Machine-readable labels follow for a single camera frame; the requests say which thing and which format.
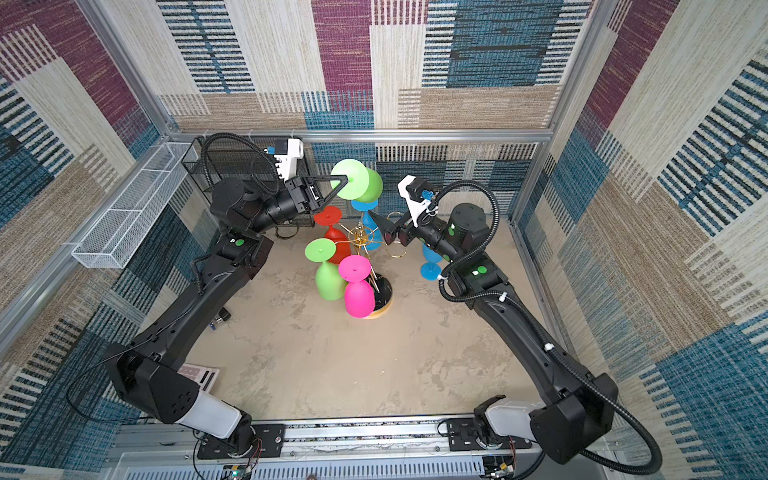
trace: black wire basket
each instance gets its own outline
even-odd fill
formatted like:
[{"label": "black wire basket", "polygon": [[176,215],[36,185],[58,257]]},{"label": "black wire basket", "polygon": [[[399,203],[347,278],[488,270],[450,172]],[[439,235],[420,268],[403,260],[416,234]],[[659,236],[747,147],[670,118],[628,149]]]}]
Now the black wire basket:
[{"label": "black wire basket", "polygon": [[[268,161],[274,161],[272,155],[266,153],[267,147],[275,144],[274,137],[250,137],[253,142],[265,153],[259,155],[254,153],[248,146],[229,138],[218,138],[208,145],[208,169],[211,180],[216,184],[224,178],[239,178],[250,187],[257,189],[255,179],[261,180],[268,188],[277,189],[283,186],[283,181],[274,177],[272,167]],[[208,203],[211,201],[211,192],[213,185],[208,184],[208,180],[203,170],[203,159],[200,152],[203,148],[205,137],[197,137],[192,141],[190,149],[194,149],[197,155],[189,155],[184,158],[197,158],[195,161],[184,161],[184,169],[192,177],[195,184],[205,195]],[[296,166],[296,174],[300,176],[310,175],[310,168],[306,158],[299,160]],[[314,227],[315,220],[312,215],[300,214],[290,221],[287,228],[290,227]]]}]

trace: wire mesh basket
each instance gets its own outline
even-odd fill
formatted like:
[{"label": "wire mesh basket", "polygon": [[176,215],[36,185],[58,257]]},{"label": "wire mesh basket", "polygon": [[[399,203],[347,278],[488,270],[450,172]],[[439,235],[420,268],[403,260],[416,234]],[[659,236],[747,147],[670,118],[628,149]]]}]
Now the wire mesh basket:
[{"label": "wire mesh basket", "polygon": [[167,142],[141,168],[75,247],[72,256],[86,268],[125,268],[168,205],[197,157],[188,143]]},{"label": "wire mesh basket", "polygon": [[[267,147],[274,146],[276,140],[275,137],[249,137],[248,139],[262,151],[265,151]],[[248,146],[229,138],[218,138],[208,145],[208,169],[213,181],[212,184],[209,184],[203,169],[203,159],[200,156],[203,142],[205,142],[204,137],[194,139],[190,149],[194,149],[197,155],[194,158],[189,157],[189,160],[185,158],[182,164],[195,184],[205,194],[208,203],[211,200],[213,185],[223,178],[239,178],[255,191],[258,191],[258,186],[254,179],[261,180],[271,189],[283,186],[283,181],[274,177],[272,167],[268,163],[275,161],[270,155],[254,153]],[[299,160],[296,173],[300,176],[310,175],[306,158]],[[314,227],[315,220],[312,215],[300,214],[290,221],[290,225]]]}]

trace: black cable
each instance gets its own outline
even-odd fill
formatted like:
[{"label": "black cable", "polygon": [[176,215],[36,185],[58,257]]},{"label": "black cable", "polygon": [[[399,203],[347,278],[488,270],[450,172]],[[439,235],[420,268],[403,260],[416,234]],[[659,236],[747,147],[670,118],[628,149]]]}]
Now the black cable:
[{"label": "black cable", "polygon": [[438,280],[438,288],[440,289],[440,294],[448,300],[449,302],[453,303],[464,303],[468,302],[470,300],[475,300],[479,298],[477,293],[475,295],[462,295],[462,296],[453,296],[445,289],[445,279],[449,277],[451,272],[458,267],[461,263],[465,262],[466,260],[474,257],[478,253],[485,250],[485,248],[488,246],[489,243],[491,243],[491,240],[493,239],[493,236],[496,235],[496,230],[498,230],[498,222],[499,217],[501,216],[499,212],[498,207],[498,201],[496,200],[496,196],[483,184],[474,181],[474,180],[459,180],[456,182],[453,182],[452,184],[443,187],[436,195],[435,198],[432,200],[432,202],[436,205],[441,198],[443,198],[449,191],[454,190],[458,187],[474,187],[478,190],[480,190],[490,201],[491,201],[491,209],[493,213],[493,218],[491,221],[491,231],[488,232],[488,236],[483,240],[480,244],[475,246],[475,248],[470,249],[469,252],[464,253],[456,260],[449,262],[448,265],[445,266],[444,269],[442,269],[442,272],[440,273],[440,279]]},{"label": "black cable", "polygon": [[539,465],[544,461],[544,450],[541,450],[541,453],[538,454],[538,457],[533,462],[533,465],[525,469],[524,472],[522,472],[520,475],[516,475],[517,472],[512,474],[512,480],[522,480],[523,478],[527,478],[531,475],[531,473],[535,472]]},{"label": "black cable", "polygon": [[200,446],[200,440],[202,439],[197,439],[197,441],[194,444],[194,448],[192,449],[192,468],[194,468],[194,472],[197,473],[197,476],[200,477],[201,480],[206,480],[206,478],[200,474],[200,471],[197,470],[197,463],[195,463],[194,461],[194,458],[197,455],[197,447]]},{"label": "black cable", "polygon": [[[280,235],[280,227],[295,227],[296,228],[296,232],[293,235],[289,235],[288,237],[284,237],[283,235]],[[293,224],[293,223],[290,224],[290,225],[276,225],[275,226],[275,237],[277,237],[277,238],[279,238],[281,240],[288,240],[288,239],[294,238],[296,235],[298,235],[299,234],[299,229],[300,229],[300,227],[298,225]]]},{"label": "black cable", "polygon": [[443,423],[447,422],[448,420],[450,420],[450,419],[443,419],[443,420],[440,420],[440,421],[437,423],[437,433],[439,433],[441,437],[447,437],[447,436],[449,436],[449,431],[447,430],[447,428],[448,428],[448,427],[445,427],[445,428],[446,428],[446,430],[445,430],[445,434],[444,434],[444,435],[442,434],[442,432],[440,432],[440,425],[442,425]]},{"label": "black cable", "polygon": [[[464,255],[461,255],[455,261],[449,263],[441,273],[441,276],[443,277],[447,277],[458,266],[458,264],[476,255],[477,253],[481,252],[482,249],[485,249],[485,247],[489,243],[491,243],[491,239],[496,234],[496,230],[498,229],[498,220],[500,217],[498,201],[496,200],[495,195],[488,188],[486,188],[485,185],[482,185],[476,181],[459,180],[448,185],[447,187],[442,188],[437,193],[437,195],[435,195],[435,199],[433,200],[434,203],[437,203],[437,200],[443,198],[445,194],[447,194],[450,190],[453,190],[457,187],[464,187],[464,186],[477,188],[491,201],[491,208],[493,210],[493,222],[491,225],[491,231],[488,233],[488,236],[485,238],[485,240],[483,240],[478,246],[471,249],[469,252],[465,253]],[[542,347],[547,343],[553,343],[553,340],[551,339],[547,331],[544,330],[544,327],[541,326],[541,324],[538,321],[536,321],[536,319],[533,317],[533,315],[531,315],[528,309],[525,308],[525,305],[523,305],[522,303],[516,302],[515,300],[504,295],[504,292],[491,290],[486,292],[474,293],[472,295],[453,296],[448,294],[448,292],[445,290],[445,279],[443,278],[441,278],[438,281],[438,287],[440,289],[440,294],[443,296],[443,298],[453,303],[464,303],[470,300],[476,300],[476,299],[482,298],[484,296],[501,297],[503,295],[504,296],[503,301],[513,305],[523,315],[523,318],[526,320],[526,322],[528,322],[528,325],[531,326],[534,333],[536,334],[539,341],[541,342]],[[648,450],[650,450],[650,459],[644,465],[625,465],[623,463],[614,462],[613,460],[602,457],[596,453],[590,452],[587,449],[582,450],[580,453],[584,457],[587,457],[594,462],[607,466],[608,468],[612,468],[613,470],[616,470],[618,472],[627,473],[630,475],[650,475],[652,473],[658,472],[659,468],[661,468],[661,463],[663,460],[661,449],[659,448],[658,443],[656,443],[656,439],[654,439],[654,437],[645,429],[643,424],[640,423],[639,420],[634,418],[634,416],[632,416],[632,414],[629,413],[629,411],[627,411],[623,406],[619,405],[611,397],[609,397],[604,392],[602,392],[602,390],[600,390],[587,377],[577,372],[571,366],[571,364],[565,360],[565,357],[567,356],[566,352],[558,352],[556,349],[551,349],[549,351],[545,350],[545,352],[557,364],[565,368],[571,375],[573,375],[577,380],[579,380],[579,382],[581,382],[585,387],[587,387],[587,389],[590,392],[594,393],[596,396],[600,397],[604,402],[610,405],[611,408],[613,408],[614,411],[618,413],[622,419],[626,420],[627,423],[630,424],[630,426],[635,430],[635,432],[637,432],[637,434],[640,435],[640,437],[643,439],[643,441],[648,447]]]},{"label": "black cable", "polygon": [[192,274],[194,275],[194,284],[197,287],[197,296],[203,296],[203,293],[204,293],[203,292],[203,275],[197,269],[197,262],[202,262],[203,260],[209,257],[210,257],[210,253],[207,253],[202,257],[198,257],[190,262],[190,265],[192,266]]},{"label": "black cable", "polygon": [[[221,138],[227,138],[229,140],[238,141],[241,144],[248,147],[249,149],[251,149],[252,151],[259,154],[259,156],[272,167],[272,173],[274,175],[275,180],[280,179],[280,176],[277,174],[277,166],[275,165],[275,160],[273,158],[270,158],[267,154],[265,154],[258,146],[256,146],[255,143],[253,143],[252,141],[248,140],[245,137],[241,137],[240,135],[231,134],[229,132],[220,132],[206,138],[205,142],[203,142],[203,147],[200,149],[200,161],[203,162],[203,174],[205,175],[206,182],[208,182],[208,187],[212,187],[214,185],[214,178],[210,174],[210,169],[208,168],[208,147],[214,141],[219,140]],[[277,187],[269,188],[267,185],[265,185],[264,182],[256,178],[256,176],[253,174],[251,174],[251,180],[253,180],[253,182],[255,182],[256,185],[258,185],[262,190],[264,190],[268,194],[274,195],[278,191],[280,191],[279,183]]]},{"label": "black cable", "polygon": [[79,416],[83,417],[84,419],[90,420],[91,422],[96,422],[96,423],[122,423],[122,422],[133,422],[133,421],[137,421],[137,420],[149,420],[149,419],[152,419],[153,417],[150,417],[150,416],[131,417],[131,418],[128,418],[128,419],[111,419],[111,420],[96,419],[96,418],[90,416],[87,413],[81,412],[80,409],[78,409],[78,407],[74,405],[74,402],[72,402],[72,399],[71,399],[72,387],[74,387],[88,373],[93,372],[96,368],[104,365],[106,362],[109,362],[110,360],[115,359],[115,358],[119,357],[120,355],[123,355],[124,353],[130,352],[131,350],[137,349],[137,348],[139,348],[140,346],[142,346],[142,345],[144,345],[146,343],[149,343],[149,342],[152,342],[152,341],[156,340],[157,336],[160,335],[163,331],[165,331],[165,329],[170,328],[176,322],[178,322],[184,315],[187,315],[192,310],[192,308],[195,306],[195,303],[197,303],[197,301],[192,302],[192,304],[189,305],[189,307],[184,311],[184,313],[182,313],[181,315],[176,317],[176,319],[174,319],[173,322],[168,323],[166,326],[164,326],[163,328],[159,329],[157,331],[157,333],[155,333],[153,336],[150,336],[145,341],[143,341],[143,342],[141,342],[141,343],[139,343],[137,345],[134,345],[134,346],[132,346],[130,348],[127,348],[127,349],[123,350],[122,352],[115,353],[113,356],[110,356],[110,357],[108,357],[106,359],[101,360],[99,363],[96,363],[95,365],[88,367],[80,375],[75,377],[75,379],[72,380],[69,383],[69,386],[67,387],[67,392],[65,393],[65,398],[66,398],[67,403],[69,404],[70,408],[72,408],[75,413],[77,413]]}]

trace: metal rail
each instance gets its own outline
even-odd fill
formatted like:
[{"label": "metal rail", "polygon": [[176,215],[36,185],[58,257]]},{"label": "metal rail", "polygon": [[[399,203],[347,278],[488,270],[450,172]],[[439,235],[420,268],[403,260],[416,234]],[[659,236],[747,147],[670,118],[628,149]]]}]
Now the metal rail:
[{"label": "metal rail", "polygon": [[[172,141],[191,142],[220,130],[171,132]],[[299,137],[306,142],[502,142],[533,143],[549,141],[548,128],[479,128],[479,129],[372,129],[372,130],[307,130],[297,128],[226,130],[244,137]]]},{"label": "metal rail", "polygon": [[[483,456],[511,454],[511,450],[479,447],[451,452],[448,439],[438,434],[437,425],[440,420],[455,417],[471,418],[472,414],[254,422],[286,426],[281,456],[262,458],[254,478],[304,480],[309,473],[315,473],[318,478],[336,480],[477,479],[483,473]],[[173,475],[190,470],[196,443],[192,431],[181,425],[123,425],[105,460],[102,478],[178,478]],[[590,450],[613,455],[603,440],[595,442]],[[540,451],[535,442],[519,445],[516,453],[520,468],[530,465]],[[216,465],[232,463],[231,459],[197,461],[197,466],[200,470],[220,472]],[[589,475],[563,476],[574,472]],[[538,473],[538,478],[605,478],[607,470],[577,457],[566,466],[547,460]]]},{"label": "metal rail", "polygon": [[554,339],[557,340],[558,343],[560,343],[563,347],[567,348],[568,346],[563,343],[564,337],[560,331],[560,327],[554,321],[552,305],[549,304],[546,296],[544,295],[544,286],[541,283],[541,277],[538,275],[538,270],[536,270],[536,265],[534,264],[533,258],[531,257],[531,252],[529,252],[528,248],[525,246],[525,242],[523,241],[520,229],[510,223],[509,231],[512,234],[512,239],[515,241],[515,246],[518,248],[520,260],[523,262],[523,268],[525,269],[525,274],[528,276],[528,282],[531,284],[533,294],[536,295],[536,302],[538,303],[538,308],[541,310],[541,316],[543,317],[544,325],[547,327],[547,331],[554,337]]}]

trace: vent grille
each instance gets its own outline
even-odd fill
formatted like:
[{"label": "vent grille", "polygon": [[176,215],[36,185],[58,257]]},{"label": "vent grille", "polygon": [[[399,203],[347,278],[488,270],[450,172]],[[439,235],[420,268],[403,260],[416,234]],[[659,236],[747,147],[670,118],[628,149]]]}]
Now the vent grille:
[{"label": "vent grille", "polygon": [[[206,480],[226,477],[221,465],[198,465]],[[127,480],[197,480],[192,467],[131,467]],[[482,457],[446,455],[444,458],[376,458],[365,460],[264,462],[253,480],[376,480],[393,478],[467,478],[485,473]]]}]

